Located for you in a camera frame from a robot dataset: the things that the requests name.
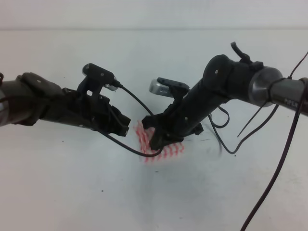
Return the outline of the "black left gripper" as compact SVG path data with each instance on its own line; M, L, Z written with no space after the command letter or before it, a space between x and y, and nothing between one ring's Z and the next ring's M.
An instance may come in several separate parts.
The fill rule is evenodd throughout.
M109 99L95 99L68 88L62 89L62 93L47 106L46 121L92 130L101 129L104 133L121 137L127 135L129 127L126 125L131 120L111 106Z

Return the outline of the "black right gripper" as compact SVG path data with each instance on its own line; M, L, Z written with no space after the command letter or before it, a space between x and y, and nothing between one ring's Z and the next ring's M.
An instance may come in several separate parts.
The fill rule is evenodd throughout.
M199 135L204 129L201 121L204 109L197 103L173 103L164 113L147 115L141 122L144 129L154 129L150 148L159 150L168 144L182 142L185 137Z

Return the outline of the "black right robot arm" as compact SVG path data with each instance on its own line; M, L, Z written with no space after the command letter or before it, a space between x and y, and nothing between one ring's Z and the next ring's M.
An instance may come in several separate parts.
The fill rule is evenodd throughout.
M151 93L174 99L163 113L142 120L144 129L154 129L150 140L152 150L182 142L192 134L200 134L203 131L202 121L230 100L264 107L276 104L292 110L301 106L302 114L308 113L304 79L284 78L278 69L251 61L235 43L231 47L240 60L233 61L224 54L215 56L207 64L203 77L192 88L165 78L151 82Z

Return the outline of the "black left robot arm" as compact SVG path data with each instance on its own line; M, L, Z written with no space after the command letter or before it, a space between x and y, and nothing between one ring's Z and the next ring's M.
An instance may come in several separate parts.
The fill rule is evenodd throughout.
M126 136L130 119L102 96L102 80L85 77L77 90L34 73L0 82L0 125L33 126L38 120Z

